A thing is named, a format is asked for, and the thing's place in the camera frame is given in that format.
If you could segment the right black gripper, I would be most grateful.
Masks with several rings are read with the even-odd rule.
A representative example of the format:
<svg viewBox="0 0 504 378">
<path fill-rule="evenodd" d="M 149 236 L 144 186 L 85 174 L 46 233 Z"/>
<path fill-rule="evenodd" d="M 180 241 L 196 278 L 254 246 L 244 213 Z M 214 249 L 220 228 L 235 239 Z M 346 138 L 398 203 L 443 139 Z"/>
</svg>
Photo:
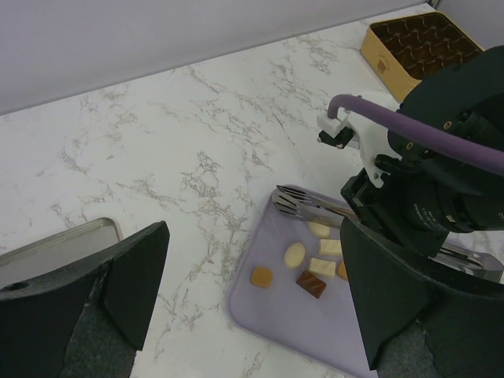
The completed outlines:
<svg viewBox="0 0 504 378">
<path fill-rule="evenodd" d="M 440 160 L 380 154 L 383 186 L 376 187 L 362 169 L 341 195 L 364 226 L 424 256 L 436 256 L 451 232 L 501 231 L 503 178 L 459 163 L 433 176 L 430 169 Z"/>
</svg>

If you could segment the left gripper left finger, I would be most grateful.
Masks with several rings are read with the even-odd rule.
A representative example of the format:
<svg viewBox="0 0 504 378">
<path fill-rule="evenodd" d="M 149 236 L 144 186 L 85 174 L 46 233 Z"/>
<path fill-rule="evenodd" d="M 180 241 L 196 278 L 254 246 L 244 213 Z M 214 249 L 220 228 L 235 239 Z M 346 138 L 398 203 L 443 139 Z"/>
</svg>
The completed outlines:
<svg viewBox="0 0 504 378">
<path fill-rule="evenodd" d="M 128 377 L 169 246 L 164 221 L 1 290 L 3 377 Z"/>
</svg>

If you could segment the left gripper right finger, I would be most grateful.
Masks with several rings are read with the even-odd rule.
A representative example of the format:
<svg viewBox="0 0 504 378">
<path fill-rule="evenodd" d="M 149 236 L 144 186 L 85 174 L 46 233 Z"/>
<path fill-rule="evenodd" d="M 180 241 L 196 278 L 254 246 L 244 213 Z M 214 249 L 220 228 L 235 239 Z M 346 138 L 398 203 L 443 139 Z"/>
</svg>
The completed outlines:
<svg viewBox="0 0 504 378">
<path fill-rule="evenodd" d="M 340 239 L 378 376 L 503 375 L 502 284 L 438 264 L 348 218 Z"/>
</svg>

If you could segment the metal tongs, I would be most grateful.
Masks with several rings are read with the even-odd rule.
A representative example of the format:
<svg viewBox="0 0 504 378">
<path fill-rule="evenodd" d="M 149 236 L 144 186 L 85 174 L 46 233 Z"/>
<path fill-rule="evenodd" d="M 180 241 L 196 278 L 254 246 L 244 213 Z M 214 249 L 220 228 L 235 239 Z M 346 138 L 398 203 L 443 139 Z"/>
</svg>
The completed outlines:
<svg viewBox="0 0 504 378">
<path fill-rule="evenodd" d="M 292 186 L 278 185 L 272 192 L 272 202 L 276 210 L 286 217 L 296 220 L 312 221 L 330 227 L 338 227 L 341 222 L 337 217 L 358 217 L 351 209 L 336 202 L 308 194 Z M 503 263 L 495 256 L 477 253 L 454 244 L 444 244 L 433 261 L 469 275 L 499 282 L 503 277 Z"/>
</svg>

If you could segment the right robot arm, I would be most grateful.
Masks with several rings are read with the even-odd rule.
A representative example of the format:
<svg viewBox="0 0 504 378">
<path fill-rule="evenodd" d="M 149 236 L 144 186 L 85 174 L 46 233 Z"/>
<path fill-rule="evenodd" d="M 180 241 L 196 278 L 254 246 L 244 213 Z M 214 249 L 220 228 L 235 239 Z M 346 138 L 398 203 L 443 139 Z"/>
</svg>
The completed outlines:
<svg viewBox="0 0 504 378">
<path fill-rule="evenodd" d="M 503 149 L 503 48 L 422 80 L 397 111 L 441 132 Z M 419 254 L 435 255 L 449 233 L 503 229 L 503 178 L 387 132 L 397 157 L 377 154 L 372 173 L 349 179 L 342 196 L 360 222 Z"/>
</svg>

